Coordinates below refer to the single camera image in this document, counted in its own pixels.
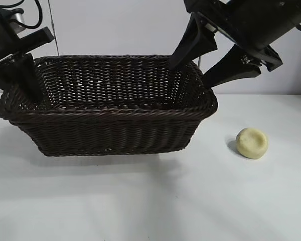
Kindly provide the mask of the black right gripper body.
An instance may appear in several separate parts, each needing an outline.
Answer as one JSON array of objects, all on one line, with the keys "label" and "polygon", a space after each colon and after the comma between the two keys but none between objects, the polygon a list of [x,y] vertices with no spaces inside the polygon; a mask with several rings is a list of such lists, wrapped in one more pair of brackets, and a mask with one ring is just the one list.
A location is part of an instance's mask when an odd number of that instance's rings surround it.
[{"label": "black right gripper body", "polygon": [[187,12],[198,13],[218,32],[269,71],[283,64],[271,43],[294,27],[297,1],[185,1]]}]

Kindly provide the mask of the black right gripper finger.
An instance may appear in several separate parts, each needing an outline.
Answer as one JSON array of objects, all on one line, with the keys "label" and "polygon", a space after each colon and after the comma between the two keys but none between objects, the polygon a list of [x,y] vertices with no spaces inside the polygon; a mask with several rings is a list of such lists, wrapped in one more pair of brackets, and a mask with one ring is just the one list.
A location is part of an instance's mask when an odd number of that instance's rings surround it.
[{"label": "black right gripper finger", "polygon": [[216,29],[198,13],[191,13],[184,35],[170,57],[170,69],[178,69],[194,59],[217,50]]},{"label": "black right gripper finger", "polygon": [[233,80],[254,78],[261,74],[261,61],[234,45],[213,67],[203,74],[203,84],[212,88]]}]

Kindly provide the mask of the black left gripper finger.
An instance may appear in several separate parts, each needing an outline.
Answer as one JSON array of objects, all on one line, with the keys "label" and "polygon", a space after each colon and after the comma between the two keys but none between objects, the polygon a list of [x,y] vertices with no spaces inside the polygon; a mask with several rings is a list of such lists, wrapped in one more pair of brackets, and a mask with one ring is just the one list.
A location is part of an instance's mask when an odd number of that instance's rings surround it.
[{"label": "black left gripper finger", "polygon": [[22,55],[16,61],[16,69],[17,82],[28,98],[32,101],[42,101],[43,92],[35,73],[32,54]]},{"label": "black left gripper finger", "polygon": [[9,89],[17,83],[16,61],[0,62],[0,89]]}]

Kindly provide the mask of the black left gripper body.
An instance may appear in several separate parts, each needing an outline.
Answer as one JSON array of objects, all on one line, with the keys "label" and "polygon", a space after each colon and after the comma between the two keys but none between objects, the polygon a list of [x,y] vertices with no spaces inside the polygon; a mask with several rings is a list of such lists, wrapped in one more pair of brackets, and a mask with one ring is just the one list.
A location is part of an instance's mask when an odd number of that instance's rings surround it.
[{"label": "black left gripper body", "polygon": [[0,62],[9,56],[24,55],[53,41],[53,34],[41,28],[22,38],[18,34],[26,29],[23,11],[0,11]]}]

